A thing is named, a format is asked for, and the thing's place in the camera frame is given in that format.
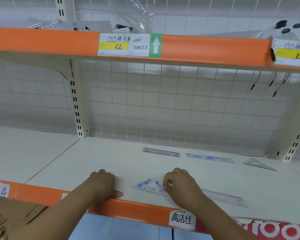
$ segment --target light blue panel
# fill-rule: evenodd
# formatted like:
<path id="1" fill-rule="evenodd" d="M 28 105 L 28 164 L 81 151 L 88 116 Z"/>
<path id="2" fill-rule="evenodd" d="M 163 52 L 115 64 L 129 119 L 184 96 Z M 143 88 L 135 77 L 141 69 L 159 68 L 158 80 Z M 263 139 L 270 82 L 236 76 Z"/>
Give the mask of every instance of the light blue panel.
<path id="1" fill-rule="evenodd" d="M 197 233 L 197 232 L 189 232 L 185 230 L 174 230 L 174 239 L 175 240 L 213 240 L 211 235 Z"/>
<path id="2" fill-rule="evenodd" d="M 159 226 L 155 225 L 93 214 L 84 214 L 69 239 L 171 240 L 171 229 L 163 227 L 159 230 Z"/>

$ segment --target person's right hand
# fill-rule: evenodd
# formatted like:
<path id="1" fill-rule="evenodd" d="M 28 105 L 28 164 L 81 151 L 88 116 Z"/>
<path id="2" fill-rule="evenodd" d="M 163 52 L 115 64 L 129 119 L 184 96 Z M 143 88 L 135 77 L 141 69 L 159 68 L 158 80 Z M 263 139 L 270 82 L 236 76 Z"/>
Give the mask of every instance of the person's right hand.
<path id="1" fill-rule="evenodd" d="M 187 170 L 180 168 L 175 168 L 164 176 L 162 189 L 178 206 L 192 213 L 200 207 L 205 197 L 195 179 Z"/>

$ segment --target cartoon print on ruler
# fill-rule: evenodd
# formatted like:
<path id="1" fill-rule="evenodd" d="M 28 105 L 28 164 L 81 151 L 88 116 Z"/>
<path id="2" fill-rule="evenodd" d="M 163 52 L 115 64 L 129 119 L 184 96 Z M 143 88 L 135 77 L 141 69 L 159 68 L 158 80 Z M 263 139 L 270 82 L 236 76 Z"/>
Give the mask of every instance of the cartoon print on ruler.
<path id="1" fill-rule="evenodd" d="M 162 189 L 161 183 L 158 180 L 152 178 L 138 183 L 137 185 L 133 186 L 133 188 L 157 195 L 168 196 L 168 194 Z"/>

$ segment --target plastic wrap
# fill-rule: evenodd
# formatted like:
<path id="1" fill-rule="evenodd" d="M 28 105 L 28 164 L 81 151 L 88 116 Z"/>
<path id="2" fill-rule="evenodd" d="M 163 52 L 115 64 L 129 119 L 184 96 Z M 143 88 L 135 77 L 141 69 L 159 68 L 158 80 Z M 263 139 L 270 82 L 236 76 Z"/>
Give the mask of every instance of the plastic wrap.
<path id="1" fill-rule="evenodd" d="M 139 0 L 105 0 L 114 14 L 124 19 L 134 33 L 152 33 L 152 12 L 155 1 L 151 4 Z"/>

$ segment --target triangle ruler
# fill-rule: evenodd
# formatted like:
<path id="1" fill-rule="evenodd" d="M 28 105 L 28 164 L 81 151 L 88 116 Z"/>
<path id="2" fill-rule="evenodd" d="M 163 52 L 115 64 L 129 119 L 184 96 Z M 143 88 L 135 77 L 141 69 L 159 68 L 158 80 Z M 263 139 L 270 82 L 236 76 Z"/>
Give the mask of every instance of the triangle ruler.
<path id="1" fill-rule="evenodd" d="M 276 171 L 276 169 L 268 166 L 267 164 L 264 164 L 263 162 L 258 161 L 257 159 L 254 159 L 254 158 L 250 158 L 247 161 L 243 162 L 242 164 Z"/>
<path id="2" fill-rule="evenodd" d="M 168 196 L 168 194 L 162 189 L 161 183 L 155 178 L 149 178 L 143 182 L 140 182 L 134 185 L 133 188 L 157 195 Z"/>

